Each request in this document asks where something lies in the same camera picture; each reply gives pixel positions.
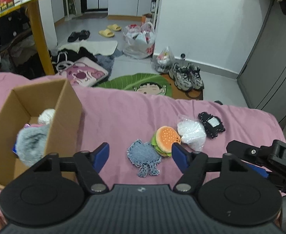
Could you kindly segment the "green leaf floor mat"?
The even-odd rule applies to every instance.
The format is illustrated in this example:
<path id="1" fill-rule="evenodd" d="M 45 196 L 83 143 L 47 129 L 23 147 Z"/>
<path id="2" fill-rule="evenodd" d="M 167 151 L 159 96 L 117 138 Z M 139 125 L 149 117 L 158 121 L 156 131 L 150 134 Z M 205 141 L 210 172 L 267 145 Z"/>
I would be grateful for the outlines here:
<path id="1" fill-rule="evenodd" d="M 140 92 L 145 95 L 172 96 L 171 84 L 159 74 L 138 73 L 124 75 L 103 82 L 98 87 Z"/>

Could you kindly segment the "clear bag white filling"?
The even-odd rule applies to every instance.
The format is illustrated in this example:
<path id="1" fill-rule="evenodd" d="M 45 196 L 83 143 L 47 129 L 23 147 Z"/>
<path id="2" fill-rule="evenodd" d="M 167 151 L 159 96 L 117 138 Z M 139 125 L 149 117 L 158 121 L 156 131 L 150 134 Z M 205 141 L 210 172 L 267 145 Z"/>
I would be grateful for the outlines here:
<path id="1" fill-rule="evenodd" d="M 201 152 L 206 141 L 206 132 L 202 123 L 184 115 L 178 116 L 177 132 L 181 142 L 193 151 Z"/>

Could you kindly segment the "yellow slipper near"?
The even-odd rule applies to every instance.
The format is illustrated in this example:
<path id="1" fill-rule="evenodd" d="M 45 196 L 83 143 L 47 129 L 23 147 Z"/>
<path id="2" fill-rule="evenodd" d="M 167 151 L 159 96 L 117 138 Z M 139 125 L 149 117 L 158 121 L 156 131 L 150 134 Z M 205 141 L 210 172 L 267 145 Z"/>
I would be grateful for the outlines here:
<path id="1" fill-rule="evenodd" d="M 111 37 L 114 37 L 114 33 L 111 31 L 111 30 L 109 30 L 108 28 L 107 29 L 105 29 L 105 30 L 100 30 L 99 31 L 99 34 L 100 34 L 100 36 L 103 36 L 103 37 L 106 37 L 106 38 L 111 38 Z"/>

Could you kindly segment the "black patch white label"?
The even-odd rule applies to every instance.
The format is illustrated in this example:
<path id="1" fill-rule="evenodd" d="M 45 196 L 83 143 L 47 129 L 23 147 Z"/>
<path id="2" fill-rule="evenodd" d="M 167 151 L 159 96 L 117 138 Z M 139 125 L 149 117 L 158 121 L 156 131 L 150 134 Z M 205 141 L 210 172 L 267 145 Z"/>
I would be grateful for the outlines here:
<path id="1" fill-rule="evenodd" d="M 207 112 L 202 112 L 198 114 L 198 118 L 203 124 L 208 138 L 216 138 L 219 133 L 225 132 L 225 127 L 219 117 L 213 116 Z"/>

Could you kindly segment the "large white plastic bag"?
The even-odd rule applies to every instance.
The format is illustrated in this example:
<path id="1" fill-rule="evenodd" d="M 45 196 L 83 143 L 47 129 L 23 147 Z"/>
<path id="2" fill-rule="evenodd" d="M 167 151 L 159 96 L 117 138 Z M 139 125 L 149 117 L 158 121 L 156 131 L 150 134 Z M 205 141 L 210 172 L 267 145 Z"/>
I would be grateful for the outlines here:
<path id="1" fill-rule="evenodd" d="M 151 56 L 155 46 L 154 25 L 151 22 L 142 25 L 127 25 L 123 30 L 125 45 L 123 53 L 133 59 L 145 59 Z"/>

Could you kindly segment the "black slipper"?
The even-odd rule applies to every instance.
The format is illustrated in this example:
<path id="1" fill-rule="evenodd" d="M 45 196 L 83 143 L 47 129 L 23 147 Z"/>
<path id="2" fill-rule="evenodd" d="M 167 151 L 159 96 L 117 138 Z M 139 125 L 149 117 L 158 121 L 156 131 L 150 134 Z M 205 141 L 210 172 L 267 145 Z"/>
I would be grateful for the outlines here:
<path id="1" fill-rule="evenodd" d="M 72 32 L 67 38 L 69 43 L 75 42 L 80 37 L 80 32 Z"/>
<path id="2" fill-rule="evenodd" d="M 87 40 L 90 36 L 89 30 L 82 30 L 79 35 L 79 41 Z"/>

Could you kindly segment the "grey sneaker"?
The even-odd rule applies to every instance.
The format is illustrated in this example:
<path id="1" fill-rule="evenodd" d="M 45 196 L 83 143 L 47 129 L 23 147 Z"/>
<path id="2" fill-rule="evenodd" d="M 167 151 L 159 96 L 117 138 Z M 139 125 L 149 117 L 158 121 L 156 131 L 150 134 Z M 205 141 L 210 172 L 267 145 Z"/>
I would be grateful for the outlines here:
<path id="1" fill-rule="evenodd" d="M 181 91 L 188 92 L 193 89 L 188 67 L 180 66 L 177 62 L 169 70 L 169 77 L 174 81 L 174 85 Z"/>
<path id="2" fill-rule="evenodd" d="M 201 69 L 193 63 L 188 63 L 188 71 L 192 81 L 193 88 L 196 90 L 203 90 L 204 83 L 201 78 Z"/>

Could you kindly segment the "plush hamburger toy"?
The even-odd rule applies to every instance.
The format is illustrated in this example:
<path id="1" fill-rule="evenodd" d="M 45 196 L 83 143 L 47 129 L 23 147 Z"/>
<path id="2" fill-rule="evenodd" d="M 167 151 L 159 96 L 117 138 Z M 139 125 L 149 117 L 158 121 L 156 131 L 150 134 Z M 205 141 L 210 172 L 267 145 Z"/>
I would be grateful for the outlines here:
<path id="1" fill-rule="evenodd" d="M 163 157 L 171 157 L 171 148 L 174 143 L 181 144 L 181 137 L 170 126 L 160 127 L 151 139 L 152 146 Z"/>

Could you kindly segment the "yellow slipper far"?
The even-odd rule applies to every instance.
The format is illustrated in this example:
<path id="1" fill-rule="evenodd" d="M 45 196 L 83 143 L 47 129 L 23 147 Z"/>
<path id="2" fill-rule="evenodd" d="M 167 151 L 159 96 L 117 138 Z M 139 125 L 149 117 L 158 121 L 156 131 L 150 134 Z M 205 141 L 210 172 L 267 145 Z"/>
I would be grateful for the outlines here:
<path id="1" fill-rule="evenodd" d="M 108 25 L 107 28 L 114 32 L 120 32 L 122 30 L 122 27 L 117 24 Z"/>

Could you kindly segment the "pink bear cushion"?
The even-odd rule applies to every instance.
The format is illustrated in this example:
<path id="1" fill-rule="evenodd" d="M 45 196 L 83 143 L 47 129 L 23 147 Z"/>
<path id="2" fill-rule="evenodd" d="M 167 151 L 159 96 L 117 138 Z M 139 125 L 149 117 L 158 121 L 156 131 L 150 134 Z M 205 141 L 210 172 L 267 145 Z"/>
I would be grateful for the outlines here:
<path id="1" fill-rule="evenodd" d="M 91 87 L 105 79 L 109 72 L 88 57 L 75 62 L 62 61 L 56 65 L 57 75 L 65 77 L 72 85 Z"/>

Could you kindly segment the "small clear plastic bag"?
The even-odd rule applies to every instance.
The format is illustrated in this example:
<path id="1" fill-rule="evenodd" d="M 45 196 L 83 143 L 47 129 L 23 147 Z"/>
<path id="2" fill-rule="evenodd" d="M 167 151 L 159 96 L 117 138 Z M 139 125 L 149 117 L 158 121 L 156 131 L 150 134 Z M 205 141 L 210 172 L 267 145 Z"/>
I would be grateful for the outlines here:
<path id="1" fill-rule="evenodd" d="M 153 62 L 153 69 L 160 74 L 169 73 L 174 65 L 175 57 L 169 46 L 165 47 Z"/>

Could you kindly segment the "grey cabinet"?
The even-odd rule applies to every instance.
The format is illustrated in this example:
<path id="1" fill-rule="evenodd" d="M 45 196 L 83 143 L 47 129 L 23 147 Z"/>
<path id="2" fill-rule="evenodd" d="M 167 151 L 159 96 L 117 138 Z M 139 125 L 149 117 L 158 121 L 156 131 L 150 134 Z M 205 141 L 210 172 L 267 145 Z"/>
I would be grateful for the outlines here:
<path id="1" fill-rule="evenodd" d="M 286 16 L 277 2 L 271 2 L 237 82 L 248 107 L 286 126 Z"/>

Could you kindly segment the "grey fluffy plush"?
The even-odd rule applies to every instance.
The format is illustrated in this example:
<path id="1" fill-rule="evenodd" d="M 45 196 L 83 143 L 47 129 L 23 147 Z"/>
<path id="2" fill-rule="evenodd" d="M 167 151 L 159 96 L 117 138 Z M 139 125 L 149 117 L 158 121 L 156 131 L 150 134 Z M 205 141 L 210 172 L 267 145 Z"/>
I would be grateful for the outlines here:
<path id="1" fill-rule="evenodd" d="M 31 167 L 43 158 L 50 125 L 25 124 L 16 138 L 19 160 Z"/>

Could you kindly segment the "blue tissue pack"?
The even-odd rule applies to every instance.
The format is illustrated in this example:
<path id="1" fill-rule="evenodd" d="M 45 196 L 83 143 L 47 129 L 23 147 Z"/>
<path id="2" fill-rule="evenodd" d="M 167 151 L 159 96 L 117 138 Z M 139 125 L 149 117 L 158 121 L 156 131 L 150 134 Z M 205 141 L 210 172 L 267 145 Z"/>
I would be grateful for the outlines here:
<path id="1" fill-rule="evenodd" d="M 16 143 L 14 143 L 14 146 L 12 148 L 12 152 L 15 154 L 15 155 L 18 155 L 17 154 L 17 150 L 16 150 Z"/>

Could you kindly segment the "white floor rug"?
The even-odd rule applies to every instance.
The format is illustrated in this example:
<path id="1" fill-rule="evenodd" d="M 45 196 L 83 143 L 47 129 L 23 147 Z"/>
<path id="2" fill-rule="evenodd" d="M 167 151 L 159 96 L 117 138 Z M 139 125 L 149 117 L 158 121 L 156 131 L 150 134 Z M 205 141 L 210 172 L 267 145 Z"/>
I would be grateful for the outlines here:
<path id="1" fill-rule="evenodd" d="M 58 47 L 58 50 L 68 49 L 78 52 L 81 47 L 87 49 L 88 52 L 96 55 L 100 54 L 103 56 L 112 55 L 118 46 L 117 41 L 85 41 L 72 42 L 64 44 Z"/>

